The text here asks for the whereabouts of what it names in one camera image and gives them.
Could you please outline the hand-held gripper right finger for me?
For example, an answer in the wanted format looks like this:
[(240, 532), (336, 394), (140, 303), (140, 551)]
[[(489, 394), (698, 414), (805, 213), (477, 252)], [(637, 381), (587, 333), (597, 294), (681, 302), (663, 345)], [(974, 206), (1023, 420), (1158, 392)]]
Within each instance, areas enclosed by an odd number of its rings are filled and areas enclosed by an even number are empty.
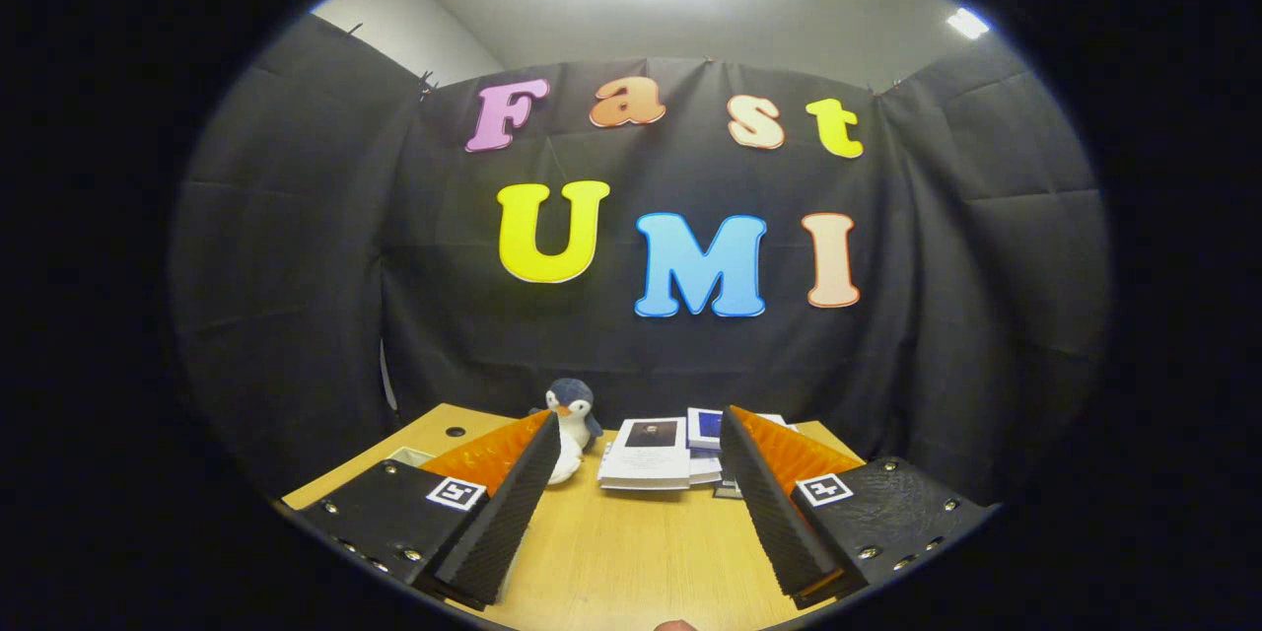
[(721, 464), (801, 610), (904, 578), (989, 519), (902, 457), (862, 463), (734, 406), (722, 411)]

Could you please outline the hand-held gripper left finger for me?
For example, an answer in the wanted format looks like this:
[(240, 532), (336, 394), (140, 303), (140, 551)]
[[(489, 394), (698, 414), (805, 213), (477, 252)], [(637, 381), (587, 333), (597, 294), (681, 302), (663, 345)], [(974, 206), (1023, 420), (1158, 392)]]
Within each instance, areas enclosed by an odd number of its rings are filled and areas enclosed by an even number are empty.
[(302, 519), (422, 594), (482, 611), (502, 586), (562, 453), (535, 411), (423, 464), (385, 457), (302, 507)]

